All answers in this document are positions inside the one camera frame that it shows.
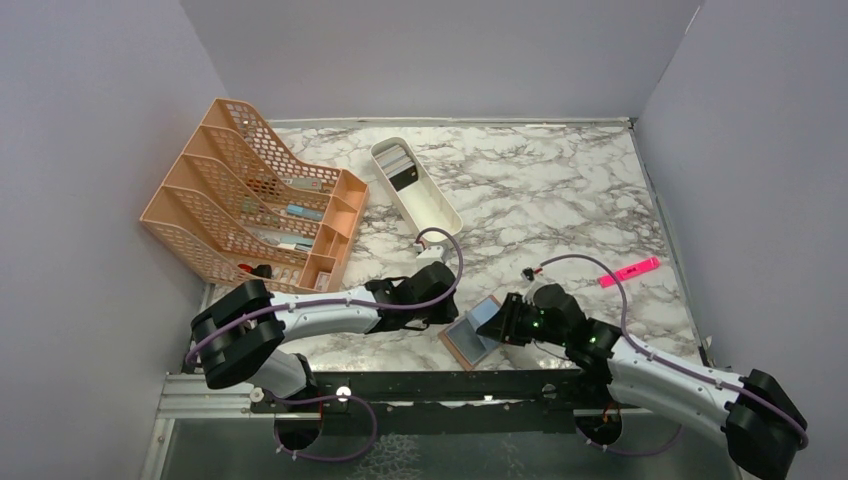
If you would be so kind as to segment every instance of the marble surface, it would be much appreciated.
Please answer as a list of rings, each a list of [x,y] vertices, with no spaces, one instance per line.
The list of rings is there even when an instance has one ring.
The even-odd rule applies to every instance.
[[[465,273],[455,295],[460,312],[483,297],[521,291],[523,268],[563,253],[594,256],[619,269],[651,256],[663,265],[625,282],[628,326],[665,352],[698,362],[669,252],[624,127],[449,126],[278,129],[304,161],[348,168],[368,182],[370,198],[344,277],[345,287],[415,271],[413,236],[370,159],[373,144],[403,137],[462,217],[458,239]],[[455,258],[449,263],[455,268]],[[587,315],[617,323],[617,289],[602,289],[601,270],[581,260],[545,274],[573,294]],[[218,287],[214,298],[229,289]],[[286,352],[307,356],[314,370],[461,370],[437,334],[400,331],[333,334],[295,340]],[[562,349],[543,345],[562,355]],[[479,369],[569,368],[533,345],[505,346]]]

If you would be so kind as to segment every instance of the marker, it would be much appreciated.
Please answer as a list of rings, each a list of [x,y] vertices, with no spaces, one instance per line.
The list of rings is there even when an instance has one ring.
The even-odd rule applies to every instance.
[[[615,272],[615,277],[618,278],[619,281],[623,282],[627,279],[637,277],[642,275],[643,273],[650,272],[660,266],[660,259],[657,257],[651,257],[642,262],[630,265],[629,267],[624,267],[621,270]],[[601,284],[601,287],[607,288],[615,285],[615,280],[609,275],[604,275],[603,277],[598,279],[598,283]]]

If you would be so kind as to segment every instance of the pink marker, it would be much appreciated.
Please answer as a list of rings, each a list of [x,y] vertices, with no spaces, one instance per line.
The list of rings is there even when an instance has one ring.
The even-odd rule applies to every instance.
[[[616,278],[619,281],[625,281],[629,278],[636,277],[638,275],[642,275],[645,272],[650,272],[655,268],[660,266],[660,259],[657,257],[651,257],[645,261],[635,263],[630,265],[629,267],[624,267],[621,270],[615,272]],[[609,275],[604,275],[603,277],[598,279],[598,283],[601,284],[601,287],[607,288],[615,285],[615,280]]]

